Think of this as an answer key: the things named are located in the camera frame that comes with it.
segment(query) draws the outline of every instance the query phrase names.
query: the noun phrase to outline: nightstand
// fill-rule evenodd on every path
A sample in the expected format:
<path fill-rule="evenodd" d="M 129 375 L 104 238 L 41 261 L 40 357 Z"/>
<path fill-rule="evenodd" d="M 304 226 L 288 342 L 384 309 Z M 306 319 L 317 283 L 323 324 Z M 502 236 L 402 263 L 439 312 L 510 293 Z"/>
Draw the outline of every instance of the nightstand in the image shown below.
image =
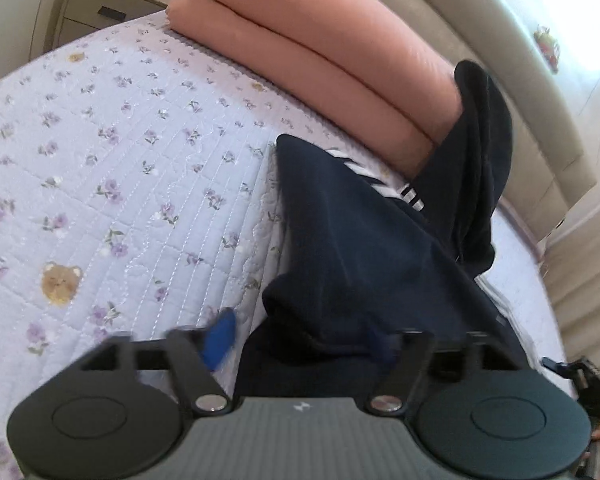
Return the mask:
<path fill-rule="evenodd" d="M 54 48 L 101 28 L 128 22 L 159 10 L 171 0 L 64 0 Z"/>

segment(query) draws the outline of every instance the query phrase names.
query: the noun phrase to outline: drawer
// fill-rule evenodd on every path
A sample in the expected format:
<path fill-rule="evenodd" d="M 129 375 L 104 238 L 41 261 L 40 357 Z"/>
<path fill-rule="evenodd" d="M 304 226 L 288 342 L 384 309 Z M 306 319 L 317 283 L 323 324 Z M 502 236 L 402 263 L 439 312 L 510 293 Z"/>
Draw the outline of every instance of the drawer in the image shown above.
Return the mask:
<path fill-rule="evenodd" d="M 58 36 L 58 44 L 56 47 L 71 43 L 73 40 L 82 38 L 83 36 L 91 34 L 96 30 L 98 29 L 65 18 L 62 20 L 62 28 L 60 29 L 60 35 Z"/>
<path fill-rule="evenodd" d="M 164 8 L 145 0 L 69 0 L 64 16 L 91 27 L 105 28 Z"/>

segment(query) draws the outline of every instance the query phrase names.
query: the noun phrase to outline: pillow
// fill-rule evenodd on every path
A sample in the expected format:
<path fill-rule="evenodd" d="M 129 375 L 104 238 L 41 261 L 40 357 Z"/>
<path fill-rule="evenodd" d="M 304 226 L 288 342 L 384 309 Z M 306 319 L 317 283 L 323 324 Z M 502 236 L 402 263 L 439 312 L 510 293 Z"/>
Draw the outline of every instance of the pillow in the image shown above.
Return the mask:
<path fill-rule="evenodd" d="M 171 0 L 171 28 L 243 64 L 293 94 L 415 176 L 434 145 L 410 120 L 315 52 L 238 16 L 215 0 Z"/>
<path fill-rule="evenodd" d="M 329 59 L 440 144 L 462 111 L 453 67 L 378 0 L 217 0 Z"/>

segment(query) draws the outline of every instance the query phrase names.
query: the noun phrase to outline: mattress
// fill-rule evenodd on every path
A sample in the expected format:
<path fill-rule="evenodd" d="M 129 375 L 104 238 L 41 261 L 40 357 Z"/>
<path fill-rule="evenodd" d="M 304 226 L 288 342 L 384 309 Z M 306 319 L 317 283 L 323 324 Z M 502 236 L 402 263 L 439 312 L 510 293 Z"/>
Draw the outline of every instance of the mattress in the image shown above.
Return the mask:
<path fill-rule="evenodd" d="M 11 410 L 110 333 L 159 338 L 233 307 L 238 344 L 216 373 L 232 390 L 286 253 L 272 150 L 282 133 L 403 184 L 302 103 L 171 32 L 161 12 L 0 81 L 0 480 L 20 478 Z M 537 350 L 561 359 L 536 266 L 499 215 L 494 239 L 488 280 Z"/>

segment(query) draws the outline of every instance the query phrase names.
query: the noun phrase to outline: black mechanical device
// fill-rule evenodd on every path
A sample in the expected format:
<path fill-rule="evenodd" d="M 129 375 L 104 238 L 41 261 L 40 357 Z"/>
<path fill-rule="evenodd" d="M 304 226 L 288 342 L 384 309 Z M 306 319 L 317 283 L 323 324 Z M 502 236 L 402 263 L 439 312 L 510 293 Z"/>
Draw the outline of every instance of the black mechanical device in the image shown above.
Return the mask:
<path fill-rule="evenodd" d="M 481 333 L 400 334 L 392 371 L 362 400 L 230 399 L 206 334 L 111 337 L 23 400 L 7 433 L 27 479 L 568 479 L 600 420 L 588 361 L 545 362 L 578 403 Z M 176 400 L 138 370 L 168 370 Z"/>

